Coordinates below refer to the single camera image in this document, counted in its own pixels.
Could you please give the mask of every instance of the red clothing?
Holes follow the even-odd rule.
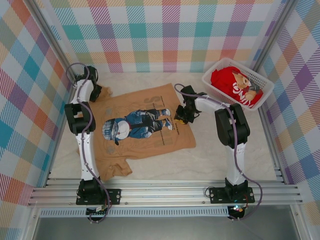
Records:
[[[252,108],[262,97],[262,90],[257,92],[253,100],[247,100],[245,94],[249,91],[249,86],[244,89],[240,89],[237,86],[237,81],[233,75],[233,72],[241,74],[245,78],[249,79],[246,75],[242,74],[238,68],[234,66],[228,66],[219,71],[215,70],[212,73],[211,85],[232,97],[234,100],[248,106],[249,108]]]

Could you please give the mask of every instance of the black mounting plate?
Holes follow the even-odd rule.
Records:
[[[255,196],[253,195],[252,187],[247,188],[245,195],[248,198],[248,203],[253,204],[255,202]],[[210,187],[209,188],[210,202],[212,204],[246,204],[247,200],[245,196],[236,201],[230,201],[224,187]]]
[[[107,189],[107,192],[109,193],[109,197],[110,197],[110,201],[111,201],[112,205],[119,205],[120,200],[121,200],[121,189],[119,189],[119,188]],[[107,196],[105,196],[105,199],[103,200],[103,202],[99,202],[94,205],[105,205],[107,202],[106,200],[107,200]],[[82,198],[77,198],[75,204],[77,204],[77,205],[90,205],[88,202],[84,202],[84,200]]]

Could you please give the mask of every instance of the laundry basket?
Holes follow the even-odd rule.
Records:
[[[257,84],[260,87],[260,89],[263,91],[262,97],[259,99],[258,102],[255,103],[255,105],[252,108],[249,108],[247,105],[241,104],[237,100],[233,99],[232,97],[228,96],[224,92],[220,91],[219,89],[211,85],[212,72],[214,72],[215,70],[221,70],[230,66],[238,68],[244,75],[246,75],[250,79],[250,81]],[[205,85],[206,93],[209,94],[210,96],[224,103],[228,103],[228,104],[238,103],[242,106],[244,110],[248,110],[248,111],[257,110],[264,103],[264,101],[269,97],[269,95],[272,93],[275,87],[273,82],[271,82],[267,78],[261,76],[260,74],[252,71],[246,66],[243,66],[242,64],[227,57],[222,58],[215,65],[213,65],[208,71],[206,71],[202,77],[202,81]]]

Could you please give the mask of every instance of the purple cable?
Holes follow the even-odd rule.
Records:
[[[84,128],[84,129],[82,130],[82,132],[81,132],[81,146],[82,146],[82,155],[83,155],[84,165],[86,166],[86,168],[88,169],[88,171],[91,173],[91,175],[94,177],[94,179],[100,184],[100,186],[102,187],[102,189],[105,191],[106,199],[107,199],[107,210],[105,211],[104,216],[103,216],[100,220],[98,220],[98,221],[93,221],[92,218],[91,218],[92,213],[89,215],[89,219],[90,219],[91,223],[99,224],[99,223],[101,223],[103,220],[105,220],[105,218],[106,218],[106,216],[107,216],[107,214],[108,214],[108,212],[109,212],[109,209],[110,209],[110,207],[111,207],[111,205],[110,205],[110,196],[109,196],[109,193],[108,193],[106,187],[104,186],[104,184],[103,184],[103,183],[100,181],[100,179],[94,174],[94,172],[90,169],[90,167],[88,167],[88,162],[87,162],[86,155],[85,155],[85,141],[84,141],[84,140],[85,140],[85,137],[84,137],[84,134],[85,134],[86,130],[90,127],[90,125],[91,125],[91,123],[92,123],[92,121],[93,121],[93,119],[94,119],[94,116],[93,116],[93,113],[92,113],[91,109],[80,101],[79,96],[80,96],[80,92],[81,92],[82,87],[85,85],[85,83],[87,82],[87,80],[88,80],[88,78],[89,78],[90,71],[89,71],[89,68],[87,67],[87,65],[85,65],[85,64],[83,64],[83,63],[81,63],[81,62],[75,62],[75,63],[72,63],[71,65],[69,65],[69,66],[67,67],[67,69],[65,70],[65,75],[66,75],[66,77],[68,78],[68,80],[71,82],[71,84],[72,84],[74,87],[75,87],[76,85],[73,84],[73,82],[71,81],[71,79],[70,79],[70,78],[68,77],[68,75],[67,75],[68,70],[69,70],[72,66],[74,66],[74,65],[82,65],[82,66],[85,67],[85,69],[86,69],[86,71],[87,71],[87,75],[86,75],[86,77],[85,77],[85,80],[84,80],[84,82],[80,85],[79,90],[78,90],[78,92],[77,92],[76,101],[77,101],[81,106],[83,106],[85,109],[87,109],[87,111],[88,111],[89,114],[90,114],[89,123],[85,126],[85,128]]]
[[[254,183],[254,184],[256,184],[256,185],[258,185],[258,187],[259,187],[259,189],[260,189],[260,199],[259,199],[258,203],[256,204],[256,207],[253,209],[252,212],[250,212],[249,214],[247,214],[246,216],[244,216],[243,218],[241,218],[241,220],[247,219],[247,218],[250,217],[252,214],[254,214],[254,212],[255,212],[255,211],[258,209],[258,207],[260,206],[260,204],[261,204],[261,202],[262,202],[263,191],[262,191],[261,185],[260,185],[257,181],[252,180],[252,179],[250,179],[249,177],[247,177],[247,176],[242,172],[242,170],[240,169],[240,167],[239,167],[239,165],[238,165],[238,160],[237,160],[238,135],[237,135],[237,129],[236,129],[236,122],[235,122],[235,119],[234,119],[234,116],[233,116],[231,110],[229,109],[229,107],[228,107],[227,105],[225,105],[224,103],[222,103],[222,102],[220,102],[220,101],[218,101],[218,100],[215,100],[215,99],[213,99],[213,98],[205,97],[205,96],[200,96],[200,95],[193,95],[193,94],[183,93],[183,92],[181,92],[181,91],[179,91],[179,90],[177,89],[177,86],[181,86],[181,87],[183,87],[183,88],[184,88],[185,86],[182,85],[181,83],[177,83],[177,84],[174,85],[174,89],[175,89],[178,93],[180,93],[180,94],[182,94],[182,95],[189,96],[189,97],[197,97],[197,98],[201,98],[201,99],[207,99],[207,100],[209,100],[209,101],[212,101],[212,102],[214,102],[214,103],[216,103],[216,104],[219,104],[219,105],[225,107],[225,109],[228,111],[228,113],[229,113],[229,115],[230,115],[230,118],[231,118],[232,127],[233,127],[233,133],[234,133],[234,142],[235,142],[235,144],[234,144],[234,153],[233,153],[233,156],[234,156],[234,164],[235,164],[235,167],[236,167],[236,169],[238,169],[239,173],[240,173],[245,179],[247,179],[248,181],[250,181],[250,182],[252,182],[252,183]]]

